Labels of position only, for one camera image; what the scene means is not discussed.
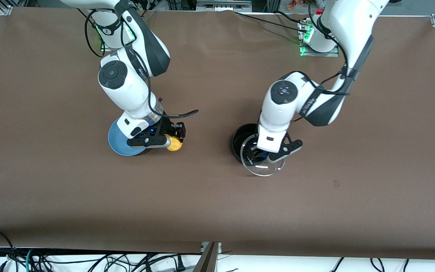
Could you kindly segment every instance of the transparent lid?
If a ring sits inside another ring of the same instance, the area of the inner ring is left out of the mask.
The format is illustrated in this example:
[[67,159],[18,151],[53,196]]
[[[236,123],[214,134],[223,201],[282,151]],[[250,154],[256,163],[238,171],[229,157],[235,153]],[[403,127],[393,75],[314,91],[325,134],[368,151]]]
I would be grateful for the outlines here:
[[255,134],[249,136],[241,145],[241,163],[253,174],[269,177],[278,173],[285,165],[285,158],[275,163],[268,161],[268,151],[258,149],[258,138]]

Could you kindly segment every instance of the black cable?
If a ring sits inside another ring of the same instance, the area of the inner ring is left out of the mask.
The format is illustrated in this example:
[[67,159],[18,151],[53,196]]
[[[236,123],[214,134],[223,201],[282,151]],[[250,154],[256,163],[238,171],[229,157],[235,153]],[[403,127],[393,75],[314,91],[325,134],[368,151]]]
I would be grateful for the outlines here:
[[373,258],[370,258],[370,263],[372,264],[373,268],[377,270],[378,272],[385,272],[384,264],[382,263],[382,260],[380,258],[377,258],[378,262],[380,263],[380,267],[382,267],[382,270],[380,270],[378,267],[375,266],[373,263]]
[[116,262],[119,261],[121,258],[124,258],[124,256],[125,256],[125,254],[121,255],[121,256],[118,257],[117,259],[110,258],[110,259],[112,260],[111,262],[109,262],[109,261],[108,261],[109,258],[107,258],[107,265],[105,265],[105,268],[103,269],[103,272],[107,272],[108,269],[109,269],[112,265],[114,265],[114,264],[116,264],[116,265],[120,265],[120,264],[117,264]]
[[34,270],[35,272],[38,272],[38,269],[36,268],[35,261],[33,260],[33,257],[31,257],[31,256],[29,258],[29,265],[32,267],[32,270]]
[[179,267],[177,266],[176,258],[172,257],[172,260],[174,260],[174,264],[176,265],[176,272],[177,272],[178,271],[177,269],[179,269]]
[[131,265],[130,265],[130,260],[128,259],[128,257],[126,255],[124,255],[126,258],[126,261],[128,263],[128,271],[130,271],[130,269],[132,269]]
[[81,9],[77,8],[76,10],[78,10],[83,15],[83,17],[85,17],[85,19],[86,19],[86,14]]
[[340,264],[342,263],[343,259],[345,259],[345,257],[342,257],[342,258],[340,258],[340,260],[338,260],[337,264],[335,265],[335,268],[331,272],[337,271],[337,269],[340,266]]
[[46,271],[47,272],[52,272],[53,271],[53,266],[51,265],[51,263],[48,263],[48,265],[50,265],[50,267],[48,267],[48,265],[46,264],[47,263],[46,257],[44,255],[42,255],[41,259],[42,259],[43,265],[45,266]]
[[235,14],[239,14],[239,15],[244,16],[244,17],[248,17],[248,18],[251,18],[251,19],[255,19],[255,20],[258,20],[258,21],[261,21],[261,22],[265,22],[265,23],[268,23],[268,24],[272,24],[272,25],[275,25],[275,26],[281,26],[281,27],[286,28],[286,29],[293,29],[294,31],[303,32],[303,33],[307,32],[307,31],[304,30],[304,29],[292,28],[291,26],[285,26],[285,25],[281,25],[281,24],[273,23],[273,22],[266,21],[266,20],[263,20],[263,19],[260,19],[260,18],[257,18],[257,17],[249,16],[249,15],[247,15],[247,14],[242,14],[242,13],[239,13],[239,12],[234,12],[234,13],[235,13]]
[[146,262],[148,259],[154,257],[155,253],[151,253],[151,254],[147,254],[145,255],[145,257],[142,258],[142,260],[140,260],[140,262],[137,263],[137,265],[135,265],[135,267],[132,269],[131,272],[135,272],[144,262]]
[[102,53],[102,55],[97,54],[97,52],[95,52],[95,50],[93,50],[92,46],[90,45],[90,41],[88,40],[88,30],[87,30],[88,22],[90,22],[90,17],[91,17],[92,14],[94,14],[95,12],[97,12],[97,10],[92,10],[92,11],[91,11],[87,16],[86,16],[86,19],[85,19],[85,39],[86,39],[86,44],[88,45],[88,48],[90,48],[90,50],[92,51],[92,53],[93,53],[94,55],[96,55],[97,57],[103,57],[103,56],[105,55],[105,43],[103,42],[103,38],[102,38],[102,36],[100,35],[100,32],[97,30],[97,34],[98,34],[100,40],[102,41],[102,45],[103,45],[103,53]]
[[4,270],[5,270],[5,266],[6,266],[7,263],[8,263],[8,261],[5,261],[5,262],[3,262],[3,263],[0,265],[0,272],[4,272]]
[[406,263],[404,263],[404,268],[402,268],[402,272],[406,272],[406,268],[408,264],[409,264],[409,259],[407,259]]
[[[126,24],[126,22],[124,20],[122,21],[122,29],[123,29],[123,23]],[[124,40],[123,40],[123,34],[122,33],[120,34],[120,42],[122,43],[123,46],[125,46]],[[149,73],[149,70],[147,69],[147,65],[145,65],[145,62],[142,59],[142,57],[140,56],[140,54],[135,51],[135,55],[139,58],[139,61],[142,64],[143,69],[145,70],[145,75],[147,76],[147,85],[148,85],[147,104],[148,104],[148,106],[150,108],[150,111],[152,113],[154,113],[155,115],[158,115],[160,117],[164,117],[164,118],[168,118],[168,119],[180,119],[180,118],[185,118],[185,117],[192,116],[192,115],[196,114],[197,112],[199,112],[199,110],[192,110],[192,111],[190,111],[188,113],[184,113],[184,114],[167,115],[167,114],[162,114],[162,113],[157,112],[156,110],[154,110],[154,108],[152,108],[152,105],[150,104],[150,96],[152,95],[152,90],[151,90],[151,87],[150,87],[150,73]]]
[[329,80],[331,80],[331,79],[336,78],[339,74],[340,74],[340,73],[336,73],[336,74],[334,74],[333,76],[330,76],[329,78],[327,78],[327,79],[325,79],[324,81],[320,82],[320,84],[323,84],[323,83],[325,83],[325,82],[327,82],[327,81],[329,81]]
[[281,12],[281,11],[279,11],[279,10],[273,11],[273,13],[281,14],[281,15],[283,15],[284,17],[286,17],[286,19],[288,19],[288,20],[290,20],[290,21],[292,21],[292,22],[300,23],[300,20],[295,20],[295,19],[289,17],[286,13]]
[[301,120],[302,118],[303,118],[303,116],[301,116],[301,117],[299,117],[299,118],[297,118],[297,119],[295,119],[295,120],[291,121],[291,122],[290,122],[290,124],[293,124],[293,123],[295,123],[296,121],[299,121],[299,120]]
[[156,258],[156,259],[154,259],[154,260],[150,260],[148,263],[145,264],[145,267],[142,268],[139,272],[143,272],[144,270],[146,270],[148,267],[150,267],[151,265],[155,264],[156,262],[162,261],[162,260],[167,259],[167,258],[173,258],[173,259],[174,259],[174,257],[175,257],[175,256],[178,256],[178,255],[179,255],[179,254],[168,255],[168,256],[162,256],[162,257]]
[[[3,234],[2,232],[0,232],[0,235],[3,236],[3,238],[5,238],[6,242],[7,242],[8,245],[9,245],[9,248],[11,249],[11,252],[12,252],[13,257],[14,257],[15,259],[17,259],[16,252],[14,252],[14,246],[12,246],[12,243],[11,243],[11,241],[9,240],[9,238],[8,238],[5,234]],[[18,272],[18,270],[19,270],[18,267],[19,267],[19,265],[16,264],[16,272]]]
[[87,272],[93,272],[93,270],[95,269],[95,267],[97,267],[97,265],[103,261],[104,259],[106,259],[108,256],[110,256],[110,254],[107,254],[105,256],[103,256],[102,258],[98,259],[94,264],[92,264],[92,266],[88,269]]
[[98,261],[99,259],[94,259],[94,260],[82,260],[82,261],[70,261],[70,262],[57,262],[57,261],[52,261],[52,260],[46,260],[45,262],[47,263],[54,263],[54,264],[73,264],[73,263],[84,263],[84,262],[94,262],[94,261]]
[[333,38],[330,35],[328,35],[327,33],[325,33],[325,31],[323,31],[323,29],[319,28],[318,25],[316,25],[315,21],[313,20],[313,17],[311,15],[311,1],[309,1],[309,17],[310,17],[311,23],[313,24],[313,27],[318,29],[325,36],[326,39],[332,40],[337,45],[337,47],[340,48],[340,50],[342,50],[343,57],[345,59],[345,66],[348,68],[349,67],[349,61],[347,59],[347,53],[345,52],[345,50],[343,50],[343,48],[340,45],[340,43],[338,43],[338,41],[335,40],[335,38]]

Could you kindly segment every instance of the white floor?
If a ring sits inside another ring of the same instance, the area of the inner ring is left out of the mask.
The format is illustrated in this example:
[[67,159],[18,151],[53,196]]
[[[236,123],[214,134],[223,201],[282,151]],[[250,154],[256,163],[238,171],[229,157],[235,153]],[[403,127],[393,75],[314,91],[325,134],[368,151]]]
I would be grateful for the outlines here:
[[[53,261],[78,261],[94,260],[103,255],[66,255],[50,257]],[[143,254],[128,255],[131,263],[140,261]],[[183,256],[185,267],[194,266],[200,256]],[[0,257],[0,265],[6,260]],[[252,256],[252,255],[220,255],[217,262],[217,272],[330,272],[335,267],[339,258],[328,257],[275,257],[275,256]],[[400,259],[382,259],[386,272],[403,272],[404,261]],[[78,264],[54,264],[54,272],[87,272],[94,262]],[[94,272],[102,272],[106,261],[101,262]],[[174,261],[169,258],[152,265],[152,272],[170,271],[175,267]],[[5,272],[14,272],[14,262],[10,261],[5,267]],[[19,271],[26,271],[20,265]],[[123,267],[113,265],[108,272],[125,272]],[[376,272],[368,258],[345,258],[337,272]],[[406,272],[435,272],[435,260],[410,260]]]

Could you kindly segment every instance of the black joint cap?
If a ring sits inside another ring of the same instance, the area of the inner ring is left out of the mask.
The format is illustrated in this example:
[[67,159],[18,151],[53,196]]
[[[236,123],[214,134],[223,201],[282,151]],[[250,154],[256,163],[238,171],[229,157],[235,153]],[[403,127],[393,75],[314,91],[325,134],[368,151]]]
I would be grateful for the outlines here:
[[136,127],[135,129],[133,129],[132,132],[130,132],[130,135],[131,135],[131,136],[135,136],[135,135],[137,135],[140,131],[142,131],[142,130],[140,129],[140,127]]
[[287,104],[298,96],[298,89],[291,81],[279,80],[271,86],[271,100],[278,105]]
[[119,60],[113,60],[100,68],[98,80],[103,86],[115,90],[124,85],[126,75],[126,65]]
[[122,18],[123,12],[126,10],[129,10],[131,8],[135,8],[135,5],[133,5],[132,2],[128,0],[120,0],[114,7],[115,14],[118,18]]

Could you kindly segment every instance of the cable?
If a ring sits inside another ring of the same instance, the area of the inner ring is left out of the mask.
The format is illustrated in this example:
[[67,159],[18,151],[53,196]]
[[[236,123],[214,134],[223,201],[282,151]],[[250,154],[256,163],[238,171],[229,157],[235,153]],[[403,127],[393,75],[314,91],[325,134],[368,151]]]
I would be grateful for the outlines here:
[[409,264],[409,259],[404,263],[404,268],[402,268],[402,272],[406,272],[407,265]]
[[255,20],[258,20],[258,21],[261,21],[261,22],[265,22],[265,23],[268,23],[268,24],[272,24],[272,25],[275,25],[275,26],[281,26],[281,27],[286,28],[286,29],[293,29],[294,31],[303,32],[303,33],[307,32],[307,31],[304,30],[304,29],[292,28],[291,26],[285,26],[285,25],[281,25],[281,24],[273,23],[273,22],[266,21],[266,20],[263,20],[263,19],[260,19],[260,18],[257,18],[257,17],[249,16],[249,15],[247,15],[247,14],[242,14],[242,13],[239,13],[239,12],[234,12],[234,13],[235,13],[235,14],[238,14],[238,15],[241,15],[241,16],[244,16],[244,17],[248,17],[248,18],[251,18],[251,19],[255,19]]
[[281,14],[281,15],[283,15],[284,17],[286,17],[286,19],[288,19],[288,20],[290,20],[290,21],[292,21],[292,22],[300,23],[300,20],[295,20],[295,19],[289,17],[286,13],[281,12],[281,11],[279,11],[279,10],[273,11],[273,13]]
[[[124,20],[122,21],[122,29],[123,29],[123,23],[126,24],[126,22]],[[123,31],[121,31],[121,34],[120,34],[120,42],[122,43],[123,46],[125,46],[122,32]],[[150,85],[149,70],[147,69],[147,65],[145,65],[144,60],[142,59],[142,57],[140,56],[140,54],[137,51],[135,51],[135,55],[139,58],[139,61],[142,64],[143,69],[145,70],[145,75],[147,76],[147,85],[148,85],[147,105],[149,106],[152,113],[154,113],[155,115],[158,115],[160,117],[164,117],[164,118],[168,118],[168,119],[180,119],[180,118],[192,116],[192,115],[196,114],[197,112],[199,112],[199,110],[192,110],[192,111],[190,111],[188,113],[184,113],[184,114],[167,115],[167,114],[162,114],[162,113],[154,110],[154,108],[152,108],[152,105],[150,104],[150,96],[152,95],[152,90],[150,87],[151,85]]]
[[5,238],[5,240],[7,241],[7,243],[8,243],[8,245],[9,245],[9,248],[11,249],[11,252],[12,252],[12,255],[13,255],[13,257],[15,258],[15,259],[17,259],[17,255],[16,255],[16,253],[14,252],[14,246],[12,246],[12,243],[11,243],[11,241],[9,240],[9,238],[5,235],[5,234],[3,234],[2,232],[0,232],[0,235],[1,236],[3,236],[3,238]]
[[313,17],[311,15],[311,1],[309,1],[309,17],[310,17],[310,21],[313,24],[313,26],[318,29],[324,36],[326,39],[332,40],[338,48],[340,48],[340,50],[342,50],[343,53],[343,57],[345,59],[345,66],[348,68],[349,67],[349,61],[347,59],[347,53],[345,52],[345,50],[342,48],[342,46],[340,45],[340,43],[338,43],[337,40],[335,40],[335,38],[331,37],[330,35],[328,35],[327,33],[325,33],[325,31],[323,31],[323,29],[319,28],[318,25],[316,25],[315,21],[313,20]]
[[342,263],[343,259],[345,259],[345,257],[342,257],[342,258],[340,258],[340,260],[338,260],[337,264],[335,265],[335,268],[331,272],[337,271],[337,269],[340,266],[340,264]]
[[94,262],[99,260],[99,259],[94,259],[94,260],[82,260],[82,261],[71,261],[71,262],[57,262],[52,260],[46,260],[46,257],[43,258],[45,259],[45,262],[54,263],[54,264],[73,264],[73,263],[83,263],[83,262]]
[[299,118],[297,118],[297,119],[295,119],[295,120],[291,121],[291,122],[290,122],[290,124],[293,124],[293,123],[295,123],[295,122],[297,122],[297,121],[301,120],[302,118],[303,118],[303,116],[301,116],[301,117],[299,117]]
[[140,260],[140,262],[138,262],[137,265],[135,265],[135,267],[132,269],[131,272],[135,272],[144,262],[146,262],[148,259],[154,257],[155,255],[157,255],[157,254],[151,253],[151,254],[145,255],[145,257],[143,257],[142,260]]
[[93,270],[95,269],[95,267],[97,267],[97,265],[103,260],[106,259],[108,256],[110,256],[110,254],[107,254],[105,256],[103,256],[102,258],[98,259],[94,264],[92,264],[92,266],[88,269],[87,272],[93,272]]
[[81,9],[79,9],[79,8],[77,8],[77,10],[78,10],[78,11],[83,15],[83,17],[85,17],[85,19],[86,19],[86,14],[83,13],[83,11],[82,11]]
[[380,266],[382,267],[382,270],[380,270],[378,267],[375,266],[373,263],[373,258],[370,258],[370,263],[372,264],[373,268],[377,270],[378,272],[385,272],[384,264],[382,263],[382,260],[380,258],[377,258],[378,262],[380,263]]
[[119,261],[121,258],[124,258],[124,256],[125,256],[125,254],[123,254],[123,255],[121,255],[120,257],[118,257],[117,259],[114,259],[114,258],[110,258],[111,260],[112,260],[112,262],[109,262],[108,261],[108,259],[109,258],[107,258],[107,265],[105,265],[105,268],[103,269],[103,272],[107,272],[108,271],[108,269],[112,266],[112,265],[114,265],[114,264],[116,264],[116,265],[119,265],[119,266],[121,266],[121,267],[123,267],[124,269],[125,269],[125,271],[127,272],[127,269],[126,269],[126,267],[125,266],[123,266],[123,265],[121,265],[121,264],[118,264],[118,263],[116,263],[117,261]]
[[151,265],[155,264],[156,262],[162,261],[162,260],[164,260],[164,259],[166,259],[166,258],[172,258],[172,259],[175,261],[176,259],[174,259],[174,257],[175,257],[175,256],[178,256],[178,255],[179,255],[179,254],[168,255],[168,256],[162,256],[162,257],[159,257],[159,258],[157,258],[157,259],[150,260],[147,264],[145,264],[145,267],[142,268],[139,272],[143,272],[144,270],[146,270],[146,269],[147,269],[148,267],[150,267]]
[[333,76],[330,76],[329,78],[327,78],[327,79],[325,79],[324,81],[320,82],[320,84],[323,84],[323,83],[325,83],[325,82],[327,82],[327,81],[329,81],[329,80],[331,80],[331,79],[336,78],[339,74],[340,74],[340,73],[336,73],[336,74],[334,74]]
[[0,272],[4,272],[6,263],[8,263],[8,261],[5,261],[2,263],[2,265],[0,265]]
[[85,19],[85,39],[86,39],[86,44],[88,45],[88,48],[90,48],[90,50],[92,51],[92,53],[93,53],[94,55],[96,55],[97,57],[103,57],[103,56],[105,55],[105,43],[103,42],[103,38],[102,38],[102,36],[100,35],[100,32],[97,30],[97,34],[98,34],[100,40],[102,41],[102,45],[103,45],[103,53],[102,53],[102,55],[97,54],[97,52],[95,52],[95,50],[93,50],[92,46],[90,45],[90,41],[88,40],[88,30],[87,30],[88,22],[90,22],[90,17],[91,17],[92,14],[94,14],[95,12],[97,12],[97,10],[92,10],[92,11],[91,11],[87,16],[86,16],[86,19]]
[[29,257],[31,256],[31,251],[33,251],[33,249],[31,248],[28,253],[26,254],[26,272],[29,272]]
[[128,259],[128,257],[126,255],[124,255],[124,256],[125,256],[127,263],[128,263],[128,271],[130,271],[130,269],[132,269],[132,267],[130,265],[130,260]]

